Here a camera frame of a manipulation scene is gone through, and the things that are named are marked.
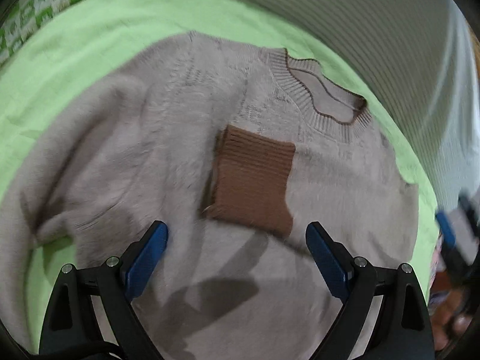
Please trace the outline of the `person's right hand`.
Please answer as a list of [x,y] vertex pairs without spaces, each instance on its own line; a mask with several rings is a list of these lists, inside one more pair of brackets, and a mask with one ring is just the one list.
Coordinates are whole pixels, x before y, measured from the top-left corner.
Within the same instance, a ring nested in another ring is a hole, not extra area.
[[454,288],[447,272],[436,273],[432,290],[435,293],[447,292],[446,298],[437,305],[430,317],[434,349],[441,351],[452,342],[453,337],[466,332],[472,316],[460,312],[468,291],[462,287]]

